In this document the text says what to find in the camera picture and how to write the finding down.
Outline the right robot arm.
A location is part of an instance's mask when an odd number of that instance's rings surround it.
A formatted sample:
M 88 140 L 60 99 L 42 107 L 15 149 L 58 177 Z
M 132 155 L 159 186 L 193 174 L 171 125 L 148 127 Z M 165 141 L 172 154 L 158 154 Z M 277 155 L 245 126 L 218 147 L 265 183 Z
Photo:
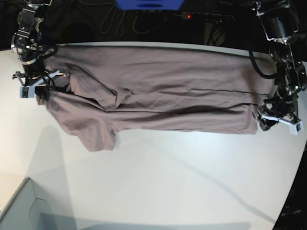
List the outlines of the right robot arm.
M 47 14 L 51 0 L 27 0 L 18 15 L 18 30 L 11 40 L 11 50 L 19 58 L 23 72 L 17 71 L 12 79 L 20 82 L 20 98 L 38 97 L 47 101 L 50 91 L 55 89 L 54 78 L 64 76 L 58 69 L 47 69 L 46 59 L 54 56 L 58 46 L 43 42 L 41 23 Z

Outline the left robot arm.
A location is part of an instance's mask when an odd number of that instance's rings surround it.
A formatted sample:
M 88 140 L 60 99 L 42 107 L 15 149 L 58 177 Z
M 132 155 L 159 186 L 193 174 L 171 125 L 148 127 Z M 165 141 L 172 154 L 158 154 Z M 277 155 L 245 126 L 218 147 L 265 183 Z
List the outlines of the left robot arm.
M 297 11 L 289 0 L 253 0 L 250 6 L 270 43 L 269 54 L 277 69 L 274 74 L 264 74 L 255 61 L 253 51 L 248 51 L 254 70 L 262 78 L 273 80 L 275 85 L 271 95 L 257 108 L 256 119 L 264 131 L 283 123 L 289 127 L 290 134 L 297 135 L 304 129 L 298 115 L 298 94 L 307 88 L 303 64 L 307 34 L 300 31 Z

